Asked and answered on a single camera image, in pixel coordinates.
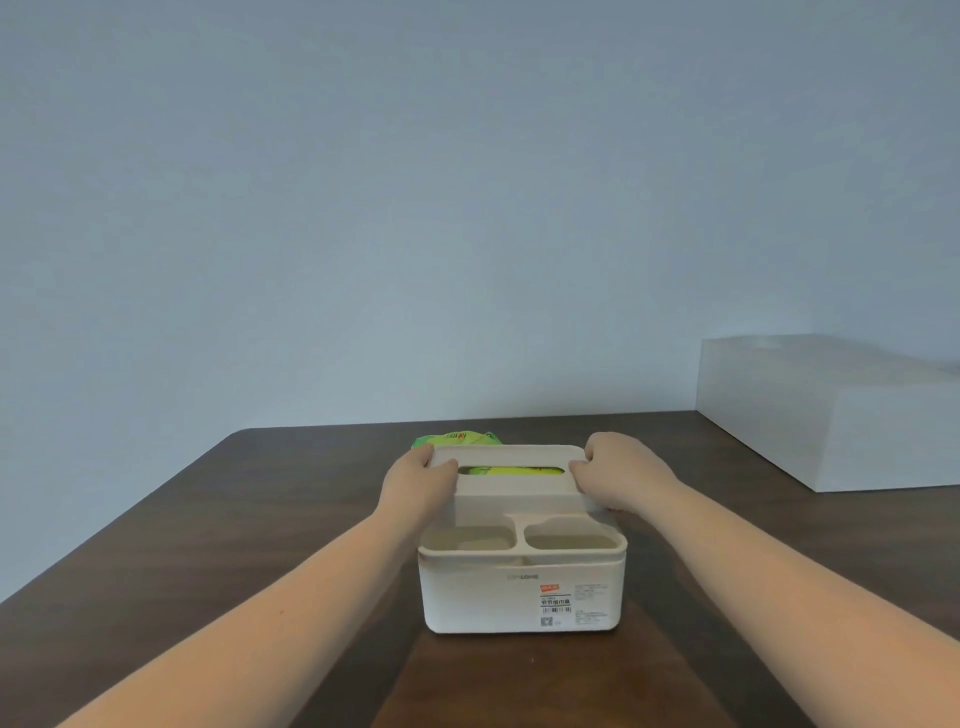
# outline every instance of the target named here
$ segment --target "white storage box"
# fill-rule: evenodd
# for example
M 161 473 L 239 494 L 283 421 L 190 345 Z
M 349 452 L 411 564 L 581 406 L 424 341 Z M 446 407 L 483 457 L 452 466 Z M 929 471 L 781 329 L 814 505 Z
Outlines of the white storage box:
M 704 341 L 697 409 L 810 489 L 960 483 L 960 374 L 820 334 Z
M 423 614 L 434 632 L 573 632 L 620 621 L 627 541 L 567 471 L 564 445 L 441 447 L 431 466 L 563 469 L 468 475 L 420 541 Z

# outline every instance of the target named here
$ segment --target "forearm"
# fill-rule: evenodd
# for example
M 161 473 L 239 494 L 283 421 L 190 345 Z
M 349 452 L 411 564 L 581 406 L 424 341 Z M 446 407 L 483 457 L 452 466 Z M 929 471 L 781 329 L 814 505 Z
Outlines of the forearm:
M 960 644 L 679 481 L 637 483 L 632 510 L 822 726 L 946 726 Z
M 287 725 L 396 575 L 411 538 L 369 517 L 62 725 Z

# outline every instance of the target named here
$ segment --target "wooden table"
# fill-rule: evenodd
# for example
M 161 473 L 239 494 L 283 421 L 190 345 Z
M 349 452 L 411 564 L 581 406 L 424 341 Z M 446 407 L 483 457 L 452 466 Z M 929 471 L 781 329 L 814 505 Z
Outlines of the wooden table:
M 815 495 L 694 412 L 251 429 L 0 604 L 0 724 L 56 725 L 367 516 L 415 437 L 461 428 L 635 435 L 691 486 L 960 637 L 958 487 Z M 294 725 L 810 725 L 669 546 L 622 522 L 616 630 L 434 635 L 411 559 Z

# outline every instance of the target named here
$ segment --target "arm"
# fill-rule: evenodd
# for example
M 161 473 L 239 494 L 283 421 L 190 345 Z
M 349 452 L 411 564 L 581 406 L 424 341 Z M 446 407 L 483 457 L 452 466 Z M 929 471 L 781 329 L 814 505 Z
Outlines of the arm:
M 427 469 L 432 454 L 429 445 L 410 450 L 387 473 L 371 516 L 61 728 L 288 725 L 452 496 L 457 463 Z
M 651 523 L 817 725 L 953 726 L 960 643 L 683 483 L 640 442 L 593 435 L 581 489 Z

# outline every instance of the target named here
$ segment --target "label sticker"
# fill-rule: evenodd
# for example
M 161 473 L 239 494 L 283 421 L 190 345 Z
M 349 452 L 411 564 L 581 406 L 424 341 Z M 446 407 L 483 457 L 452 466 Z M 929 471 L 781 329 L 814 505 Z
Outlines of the label sticker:
M 573 588 L 573 598 L 577 602 L 573 616 L 576 626 L 602 624 L 610 618 L 610 613 L 604 609 L 607 606 L 609 588 L 609 584 L 577 584 Z
M 562 627 L 569 623 L 570 616 L 573 614 L 572 596 L 570 594 L 560 594 L 559 584 L 544 586 L 553 587 L 558 591 L 540 594 L 540 626 Z

